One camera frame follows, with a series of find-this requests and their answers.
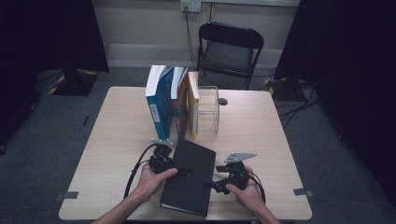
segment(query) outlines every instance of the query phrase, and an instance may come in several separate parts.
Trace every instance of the yellow book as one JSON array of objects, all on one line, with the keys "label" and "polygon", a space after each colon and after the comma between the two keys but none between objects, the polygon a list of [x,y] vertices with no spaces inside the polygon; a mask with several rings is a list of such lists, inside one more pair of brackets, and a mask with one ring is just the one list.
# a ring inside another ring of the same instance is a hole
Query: yellow book
[{"label": "yellow book", "polygon": [[191,138],[195,139],[198,132],[198,72],[188,73],[189,126]]}]

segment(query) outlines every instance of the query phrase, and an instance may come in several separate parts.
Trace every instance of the black notebook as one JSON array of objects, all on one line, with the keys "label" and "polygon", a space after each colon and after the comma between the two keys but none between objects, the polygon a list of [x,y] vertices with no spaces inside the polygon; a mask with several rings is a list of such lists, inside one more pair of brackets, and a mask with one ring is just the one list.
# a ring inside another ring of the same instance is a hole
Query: black notebook
[{"label": "black notebook", "polygon": [[176,175],[166,179],[161,207],[206,217],[216,152],[185,139],[177,142],[173,161]]}]

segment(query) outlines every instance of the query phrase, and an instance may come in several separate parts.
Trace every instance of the white wall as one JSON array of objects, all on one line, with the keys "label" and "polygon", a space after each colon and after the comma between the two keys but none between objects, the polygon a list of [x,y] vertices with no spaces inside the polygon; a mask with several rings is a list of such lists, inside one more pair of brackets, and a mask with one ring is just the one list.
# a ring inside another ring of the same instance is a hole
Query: white wall
[{"label": "white wall", "polygon": [[[187,24],[184,13],[179,10],[179,1],[93,0],[93,5],[103,41],[108,45],[138,46],[140,49],[142,46],[149,46],[149,49],[159,46],[166,47],[167,50],[173,46],[181,50],[188,47]],[[296,7],[203,2],[201,13],[189,13],[192,45],[197,49],[198,29],[210,18],[211,21],[222,21],[255,29],[264,38],[263,53],[267,54],[267,57],[261,57],[259,63],[265,63],[263,60],[276,60],[285,45],[296,9]],[[119,50],[112,48],[111,51],[115,56]],[[142,53],[144,51],[140,50],[138,54],[141,56]],[[275,54],[275,58],[269,59],[272,56],[268,54],[272,53]],[[188,57],[189,53],[186,50],[182,58]]]}]

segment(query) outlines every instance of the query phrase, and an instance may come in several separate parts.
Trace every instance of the electrical outlet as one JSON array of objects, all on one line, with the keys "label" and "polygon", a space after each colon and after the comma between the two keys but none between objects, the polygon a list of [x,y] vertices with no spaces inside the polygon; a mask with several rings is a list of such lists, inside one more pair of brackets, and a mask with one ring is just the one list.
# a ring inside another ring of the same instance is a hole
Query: electrical outlet
[{"label": "electrical outlet", "polygon": [[201,1],[180,0],[180,11],[201,12]]}]

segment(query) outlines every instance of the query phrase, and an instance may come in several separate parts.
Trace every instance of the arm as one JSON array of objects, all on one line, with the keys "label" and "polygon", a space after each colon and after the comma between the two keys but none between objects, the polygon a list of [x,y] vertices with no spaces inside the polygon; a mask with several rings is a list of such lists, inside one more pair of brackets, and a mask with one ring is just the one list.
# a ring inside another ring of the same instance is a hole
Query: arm
[{"label": "arm", "polygon": [[[253,173],[252,169],[245,166],[246,169]],[[241,190],[232,184],[226,185],[226,189],[233,193],[236,201],[250,210],[262,224],[278,224],[279,221],[274,217],[265,203],[262,201],[259,189],[253,180],[249,179],[245,190]]]},{"label": "arm", "polygon": [[142,168],[142,174],[136,189],[113,209],[93,223],[122,223],[137,207],[149,201],[151,195],[160,189],[166,178],[176,173],[177,169],[173,168],[156,175],[150,170],[149,165],[146,163]]}]

